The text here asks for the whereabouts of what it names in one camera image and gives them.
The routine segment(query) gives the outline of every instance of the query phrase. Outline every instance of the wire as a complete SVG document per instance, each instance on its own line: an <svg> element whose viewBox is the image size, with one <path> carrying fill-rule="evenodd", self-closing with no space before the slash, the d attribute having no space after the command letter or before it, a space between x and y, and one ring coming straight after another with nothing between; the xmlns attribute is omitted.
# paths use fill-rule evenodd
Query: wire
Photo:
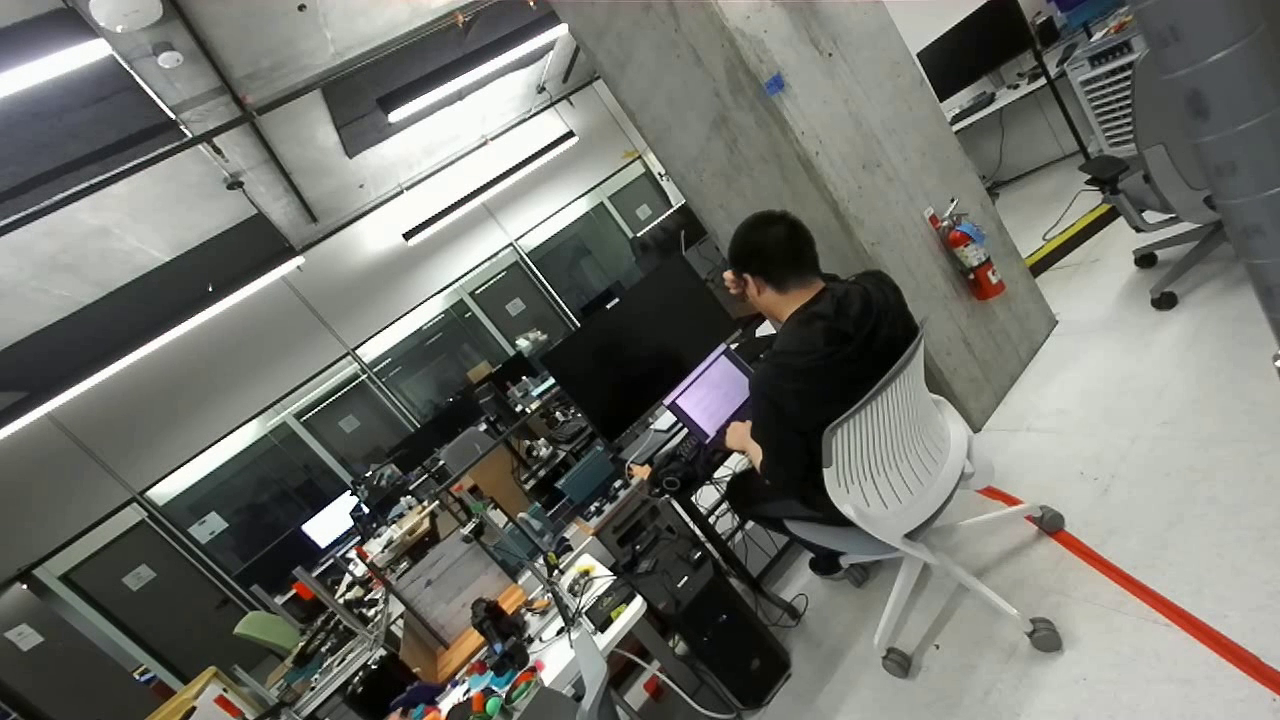
<svg viewBox="0 0 1280 720"><path fill-rule="evenodd" d="M1074 207L1076 207L1076 200L1089 192L1089 186L1084 189L1076 189L1076 197L1067 200L1067 207L1040 234L1040 241L1048 241L1067 217L1074 217Z"/></svg>
<svg viewBox="0 0 1280 720"><path fill-rule="evenodd" d="M642 673L654 673L657 682L664 682L692 714L702 714L702 717L723 717L723 720L735 720L742 714L713 714L713 707L706 707L706 705L695 705L668 673L661 673L657 664L647 664L647 659L642 659L642 655L631 655L631 652L624 652L624 649L612 649L616 655L624 655L624 659L631 659Z"/></svg>

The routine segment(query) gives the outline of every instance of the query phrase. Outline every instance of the fire extinguisher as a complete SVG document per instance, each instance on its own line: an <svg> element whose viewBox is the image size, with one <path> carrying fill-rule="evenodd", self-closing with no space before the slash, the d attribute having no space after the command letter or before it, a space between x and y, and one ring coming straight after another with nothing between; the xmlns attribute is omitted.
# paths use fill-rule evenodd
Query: fire extinguisher
<svg viewBox="0 0 1280 720"><path fill-rule="evenodd" d="M964 268L964 282L967 282L967 292L975 299L991 299L991 296L1006 296L1006 282L997 273L997 262L988 254L988 234L967 221L956 200L935 213L929 207L929 224L935 234L935 241L956 258L956 266Z"/></svg>

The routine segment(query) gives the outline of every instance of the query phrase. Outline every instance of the floor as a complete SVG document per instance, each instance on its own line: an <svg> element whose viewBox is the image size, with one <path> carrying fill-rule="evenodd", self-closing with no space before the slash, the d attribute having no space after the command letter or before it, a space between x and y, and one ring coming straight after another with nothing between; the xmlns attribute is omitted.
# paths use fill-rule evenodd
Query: floor
<svg viewBox="0 0 1280 720"><path fill-rule="evenodd" d="M1074 163L1006 189L1022 250L1084 189ZM1258 655L1280 664L1280 385L1276 342L1234 254L1187 275L1185 305L1148 307L1148 275L1113 224L1040 290L1059 327L980 431L980 482L1057 505L1074 534L1179 602ZM1276 717L1280 700L1160 621L1113 579L1030 530L967 552L1022 609L1053 617L1063 655L1038 655L1018 628L940 579L920 594L905 649L915 677L891 682L874 652L891 571L867 588L786 576L807 602L791 682L759 720L798 717Z"/></svg>

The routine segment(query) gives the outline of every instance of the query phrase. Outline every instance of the wheel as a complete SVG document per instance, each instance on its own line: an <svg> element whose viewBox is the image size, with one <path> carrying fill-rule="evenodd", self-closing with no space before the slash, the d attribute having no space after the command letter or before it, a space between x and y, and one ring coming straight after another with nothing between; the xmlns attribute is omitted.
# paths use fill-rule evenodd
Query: wheel
<svg viewBox="0 0 1280 720"><path fill-rule="evenodd" d="M887 652L882 655L882 667L883 667L887 677L898 677L898 682L907 682L907 677L911 677L911 655L900 652L900 649L887 649Z"/></svg>
<svg viewBox="0 0 1280 720"><path fill-rule="evenodd" d="M1157 311L1172 311L1176 307L1176 292L1151 292L1151 307Z"/></svg>
<svg viewBox="0 0 1280 720"><path fill-rule="evenodd" d="M844 579L853 585L853 588L865 588L865 585L874 585L874 566L853 566L853 569L844 569Z"/></svg>
<svg viewBox="0 0 1280 720"><path fill-rule="evenodd" d="M1040 505L1040 516L1034 516L1034 525L1040 530L1040 537L1059 537L1067 530L1063 512Z"/></svg>
<svg viewBox="0 0 1280 720"><path fill-rule="evenodd" d="M1063 637L1057 631L1057 624L1048 617L1034 617L1030 640L1046 655L1063 652Z"/></svg>

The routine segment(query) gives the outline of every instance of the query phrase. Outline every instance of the ceiling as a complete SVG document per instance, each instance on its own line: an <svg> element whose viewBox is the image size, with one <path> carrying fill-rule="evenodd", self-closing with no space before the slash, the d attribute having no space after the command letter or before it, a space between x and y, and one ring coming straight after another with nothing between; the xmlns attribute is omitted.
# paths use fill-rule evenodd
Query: ceiling
<svg viewBox="0 0 1280 720"><path fill-rule="evenodd" d="M4 0L0 27L51 9L65 5ZM251 213L307 250L596 79L591 63L577 63L568 77L552 74L557 83L549 89L546 67L526 67L349 155L321 97L326 83L457 33L461 9L461 0L169 0L160 25L105 33L157 109L186 137L208 146L190 148L180 139L186 153L146 159L140 172L93 186L74 204L4 234L0 349ZM238 97L251 109L262 131L242 115Z"/></svg>

